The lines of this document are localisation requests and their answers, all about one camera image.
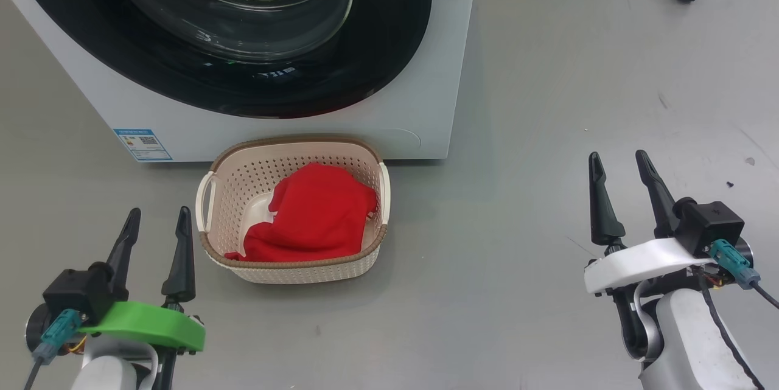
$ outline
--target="green bracket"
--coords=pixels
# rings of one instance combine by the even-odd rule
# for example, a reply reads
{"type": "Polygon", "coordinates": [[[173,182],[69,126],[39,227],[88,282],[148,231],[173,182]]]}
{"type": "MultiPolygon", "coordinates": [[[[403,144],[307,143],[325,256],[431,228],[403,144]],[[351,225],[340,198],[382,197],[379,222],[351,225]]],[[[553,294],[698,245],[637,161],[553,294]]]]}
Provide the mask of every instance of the green bracket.
{"type": "Polygon", "coordinates": [[[140,302],[116,302],[96,326],[81,326],[79,332],[100,332],[116,338],[150,345],[202,352],[206,329],[184,313],[140,302]]]}

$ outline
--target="white basket handle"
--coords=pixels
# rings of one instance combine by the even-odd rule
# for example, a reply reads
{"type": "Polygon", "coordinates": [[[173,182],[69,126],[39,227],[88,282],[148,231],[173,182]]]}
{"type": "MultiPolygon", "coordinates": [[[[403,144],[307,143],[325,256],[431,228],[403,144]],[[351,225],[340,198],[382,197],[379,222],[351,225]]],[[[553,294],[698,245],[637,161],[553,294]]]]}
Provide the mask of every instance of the white basket handle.
{"type": "Polygon", "coordinates": [[[379,166],[382,169],[382,179],[379,182],[382,201],[382,224],[387,224],[390,220],[390,171],[387,171],[384,162],[379,163],[379,166]]]}
{"type": "Polygon", "coordinates": [[[195,222],[197,223],[198,232],[211,232],[211,215],[214,212],[214,196],[217,193],[215,185],[217,184],[214,177],[214,171],[208,171],[207,174],[200,180],[200,186],[197,188],[197,198],[195,199],[195,222]],[[203,222],[203,198],[206,196],[206,189],[211,188],[209,193],[211,196],[208,201],[208,212],[206,213],[206,221],[203,222]]]}

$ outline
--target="washing machine door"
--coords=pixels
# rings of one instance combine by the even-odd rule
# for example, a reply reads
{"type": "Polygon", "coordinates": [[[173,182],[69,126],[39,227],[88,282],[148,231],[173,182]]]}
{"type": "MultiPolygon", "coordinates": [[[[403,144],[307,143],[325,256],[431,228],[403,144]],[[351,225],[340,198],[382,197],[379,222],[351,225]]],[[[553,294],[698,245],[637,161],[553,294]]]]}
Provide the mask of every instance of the washing machine door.
{"type": "Polygon", "coordinates": [[[236,116],[342,109],[400,74],[431,0],[37,0],[98,60],[146,88],[236,116]]]}

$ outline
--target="floor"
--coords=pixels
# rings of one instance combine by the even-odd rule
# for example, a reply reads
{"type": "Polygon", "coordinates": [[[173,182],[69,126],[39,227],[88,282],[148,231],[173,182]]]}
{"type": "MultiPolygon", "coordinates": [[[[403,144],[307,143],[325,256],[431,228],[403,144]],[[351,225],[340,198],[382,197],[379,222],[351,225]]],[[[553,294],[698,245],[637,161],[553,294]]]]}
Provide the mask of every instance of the floor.
{"type": "MultiPolygon", "coordinates": [[[[21,388],[21,334],[64,268],[105,259],[144,212],[128,289],[161,303],[178,207],[206,165],[139,165],[0,0],[0,375],[21,388]]],[[[206,352],[177,388],[639,389],[617,313],[587,295],[587,155],[599,151],[627,243],[654,222],[634,151],[676,198],[721,200],[779,293],[776,0],[475,0],[451,154],[390,169],[387,241],[358,279],[242,281],[197,251],[206,352]]],[[[779,382],[776,310],[713,294],[763,382],[779,382]]],[[[67,388],[78,359],[36,389],[67,388]]]]}

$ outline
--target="laundry basket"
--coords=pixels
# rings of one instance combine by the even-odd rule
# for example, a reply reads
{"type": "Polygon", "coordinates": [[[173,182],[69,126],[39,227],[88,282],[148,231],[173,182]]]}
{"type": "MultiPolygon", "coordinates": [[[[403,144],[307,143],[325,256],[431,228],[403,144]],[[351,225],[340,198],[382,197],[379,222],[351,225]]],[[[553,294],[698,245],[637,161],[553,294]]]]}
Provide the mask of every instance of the laundry basket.
{"type": "Polygon", "coordinates": [[[337,138],[278,138],[237,144],[211,165],[200,182],[195,220],[203,248],[211,259],[255,283],[296,284],[328,282],[364,274],[376,262],[390,217],[390,176],[384,162],[359,141],[337,138]],[[248,228],[271,221],[268,203],[281,179],[317,162],[346,169],[373,188],[378,207],[365,223],[362,251],[311,262],[243,262],[225,253],[245,254],[248,228]]]}

